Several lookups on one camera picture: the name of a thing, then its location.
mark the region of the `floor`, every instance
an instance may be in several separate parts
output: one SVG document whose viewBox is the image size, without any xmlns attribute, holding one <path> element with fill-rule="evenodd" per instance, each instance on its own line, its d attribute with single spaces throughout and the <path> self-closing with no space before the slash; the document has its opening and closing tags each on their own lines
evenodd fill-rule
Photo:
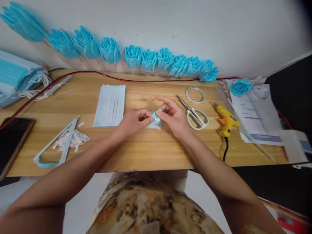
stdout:
<svg viewBox="0 0 312 234">
<path fill-rule="evenodd" d="M 97 173 L 90 182 L 66 204 L 63 233 L 84 234 L 89 229 L 94 208 L 113 173 Z M 22 177 L 20 181 L 0 188 L 0 215 L 36 180 Z M 200 174 L 188 171 L 185 193 L 219 225 L 231 233 L 220 204 Z"/>
</svg>

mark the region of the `glue gun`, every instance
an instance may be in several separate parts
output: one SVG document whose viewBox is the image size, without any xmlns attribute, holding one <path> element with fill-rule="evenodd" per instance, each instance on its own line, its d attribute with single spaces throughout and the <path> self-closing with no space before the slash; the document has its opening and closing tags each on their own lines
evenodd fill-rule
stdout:
<svg viewBox="0 0 312 234">
<path fill-rule="evenodd" d="M 231 135 L 232 128 L 239 126 L 241 123 L 237 119 L 235 119 L 226 108 L 216 104 L 215 102 L 213 103 L 215 105 L 217 112 L 223 117 L 222 119 L 219 119 L 219 121 L 224 126 L 222 130 L 218 132 L 218 134 L 221 137 L 228 137 Z"/>
</svg>

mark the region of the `blue paper flower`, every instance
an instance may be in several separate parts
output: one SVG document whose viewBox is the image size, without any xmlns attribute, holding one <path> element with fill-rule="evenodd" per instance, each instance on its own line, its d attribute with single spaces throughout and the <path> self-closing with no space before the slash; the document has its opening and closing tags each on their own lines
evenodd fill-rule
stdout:
<svg viewBox="0 0 312 234">
<path fill-rule="evenodd" d="M 92 34 L 83 26 L 80 31 L 75 30 L 76 38 L 74 46 L 81 53 L 90 59 L 100 57 L 100 49 Z"/>
<path fill-rule="evenodd" d="M 117 42 L 108 37 L 104 37 L 103 41 L 98 44 L 102 59 L 109 64 L 117 64 L 120 61 L 121 54 Z"/>
<path fill-rule="evenodd" d="M 169 68 L 169 74 L 171 76 L 182 76 L 188 66 L 188 59 L 183 55 L 174 56 L 172 59 L 172 65 Z"/>
<path fill-rule="evenodd" d="M 10 8 L 3 7 L 4 15 L 0 14 L 1 19 L 26 40 L 42 42 L 46 32 L 39 20 L 20 4 L 10 4 Z"/>
<path fill-rule="evenodd" d="M 212 68 L 208 73 L 199 75 L 199 80 L 204 82 L 215 81 L 218 77 L 218 68 Z"/>
<path fill-rule="evenodd" d="M 131 69 L 137 69 L 142 61 L 142 48 L 130 45 L 129 48 L 125 48 L 123 56 L 128 67 Z"/>
<path fill-rule="evenodd" d="M 248 78 L 238 79 L 231 85 L 230 90 L 234 95 L 243 95 L 253 89 L 253 84 Z"/>
<path fill-rule="evenodd" d="M 184 72 L 184 75 L 186 76 L 192 76 L 202 69 L 202 62 L 198 59 L 198 57 L 190 57 L 188 58 L 188 66 Z"/>
<path fill-rule="evenodd" d="M 74 46 L 75 39 L 68 32 L 52 29 L 51 34 L 46 34 L 49 43 L 59 54 L 70 59 L 79 58 L 80 53 Z"/>
<path fill-rule="evenodd" d="M 142 55 L 142 69 L 150 72 L 153 71 L 157 64 L 157 55 L 155 51 L 145 50 Z"/>
<path fill-rule="evenodd" d="M 161 48 L 157 53 L 157 68 L 167 71 L 172 65 L 173 57 L 168 48 Z"/>
<path fill-rule="evenodd" d="M 205 75 L 213 69 L 214 63 L 211 60 L 205 60 L 205 61 L 202 61 L 201 64 L 202 64 L 202 68 L 199 71 L 199 75 Z"/>
</svg>

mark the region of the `white wall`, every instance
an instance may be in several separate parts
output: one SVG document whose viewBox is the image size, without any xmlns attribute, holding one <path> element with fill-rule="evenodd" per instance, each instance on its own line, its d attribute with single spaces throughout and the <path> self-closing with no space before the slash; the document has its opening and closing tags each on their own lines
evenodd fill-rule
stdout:
<svg viewBox="0 0 312 234">
<path fill-rule="evenodd" d="M 304 14 L 291 0 L 17 1 L 47 30 L 74 33 L 84 25 L 97 40 L 113 37 L 122 53 L 134 44 L 209 58 L 219 67 L 219 77 L 265 76 L 312 50 Z M 9 6 L 9 0 L 0 5 Z M 2 20 L 0 49 L 51 68 L 65 67 L 46 45 L 24 40 Z M 124 63 L 118 70 L 131 71 Z"/>
</svg>

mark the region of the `double-sided tape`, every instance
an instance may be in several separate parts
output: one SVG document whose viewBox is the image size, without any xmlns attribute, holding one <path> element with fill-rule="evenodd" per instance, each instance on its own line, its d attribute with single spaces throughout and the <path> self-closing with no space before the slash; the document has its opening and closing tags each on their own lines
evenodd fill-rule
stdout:
<svg viewBox="0 0 312 234">
<path fill-rule="evenodd" d="M 197 101 L 195 101 L 195 100 L 193 100 L 193 99 L 191 99 L 190 98 L 190 96 L 189 96 L 189 90 L 191 90 L 191 89 L 195 89 L 195 90 L 198 90 L 200 93 L 201 93 L 201 100 L 199 101 L 199 102 L 197 102 Z M 204 93 L 204 91 L 202 91 L 200 88 L 198 88 L 198 87 L 190 87 L 190 88 L 188 88 L 187 90 L 186 90 L 186 97 L 188 98 L 188 100 L 190 100 L 191 102 L 193 102 L 193 103 L 196 103 L 196 104 L 200 104 L 200 103 L 202 103 L 205 99 L 206 99 L 206 96 L 205 96 L 205 93 Z"/>
</svg>

